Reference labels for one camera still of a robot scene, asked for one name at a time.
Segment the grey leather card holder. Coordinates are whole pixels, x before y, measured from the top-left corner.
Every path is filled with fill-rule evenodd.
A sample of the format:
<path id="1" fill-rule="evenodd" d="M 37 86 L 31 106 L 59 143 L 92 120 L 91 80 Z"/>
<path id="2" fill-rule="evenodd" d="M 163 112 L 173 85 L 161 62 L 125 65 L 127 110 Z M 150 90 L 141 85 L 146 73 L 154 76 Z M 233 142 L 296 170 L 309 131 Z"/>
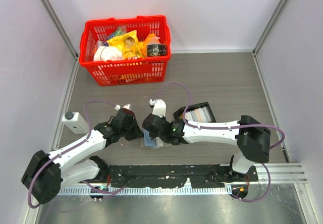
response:
<path id="1" fill-rule="evenodd" d="M 149 132 L 143 129 L 143 139 L 141 141 L 142 148 L 157 149 L 157 148 L 164 148 L 164 147 L 170 147 L 170 146 L 171 146 L 170 143 L 163 142 L 163 140 L 159 137 L 151 138 L 149 135 Z"/>

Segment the black card box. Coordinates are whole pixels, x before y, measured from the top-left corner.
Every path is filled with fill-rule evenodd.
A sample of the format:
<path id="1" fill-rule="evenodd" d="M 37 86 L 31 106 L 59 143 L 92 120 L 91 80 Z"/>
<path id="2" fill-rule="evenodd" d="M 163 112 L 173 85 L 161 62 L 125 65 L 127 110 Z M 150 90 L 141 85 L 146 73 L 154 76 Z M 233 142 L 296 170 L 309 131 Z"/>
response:
<path id="1" fill-rule="evenodd" d="M 199 107 L 203 107 L 203 106 L 207 106 L 208 107 L 209 113 L 210 113 L 211 118 L 212 118 L 212 122 L 211 123 L 216 123 L 216 119 L 215 119 L 215 117 L 213 115 L 213 112 L 212 112 L 211 107 L 210 107 L 210 105 L 209 105 L 208 102 L 202 102 L 202 103 L 197 103 L 197 104 L 190 105 L 190 106 L 188 106 L 187 111 L 192 110 L 192 109 L 196 109 L 196 108 L 199 108 Z"/>

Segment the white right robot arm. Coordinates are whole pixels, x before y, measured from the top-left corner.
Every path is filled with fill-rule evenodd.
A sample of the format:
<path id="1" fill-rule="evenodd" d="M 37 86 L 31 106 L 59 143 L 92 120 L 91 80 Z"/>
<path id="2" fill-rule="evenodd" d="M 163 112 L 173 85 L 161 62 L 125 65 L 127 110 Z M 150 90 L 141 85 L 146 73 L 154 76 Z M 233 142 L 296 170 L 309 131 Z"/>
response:
<path id="1" fill-rule="evenodd" d="M 270 156 L 271 132 L 250 116 L 227 123 L 168 122 L 165 117 L 149 114 L 143 129 L 153 138 L 172 145 L 196 142 L 224 143 L 237 146 L 239 152 L 232 156 L 228 175 L 239 181 L 255 163 L 267 163 Z"/>

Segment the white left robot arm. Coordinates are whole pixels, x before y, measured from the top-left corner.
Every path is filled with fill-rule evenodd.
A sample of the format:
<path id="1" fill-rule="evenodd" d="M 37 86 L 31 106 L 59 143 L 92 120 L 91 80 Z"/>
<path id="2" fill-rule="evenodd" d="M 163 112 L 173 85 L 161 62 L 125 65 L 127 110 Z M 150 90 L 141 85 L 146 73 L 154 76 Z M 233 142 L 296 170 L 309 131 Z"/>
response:
<path id="1" fill-rule="evenodd" d="M 97 124 L 87 135 L 59 150 L 36 152 L 23 176 L 22 184 L 28 189 L 28 204 L 32 208 L 54 199 L 59 191 L 82 180 L 102 183 L 107 179 L 107 164 L 97 156 L 85 157 L 117 143 L 143 137 L 130 104 L 118 106 L 110 122 Z"/>

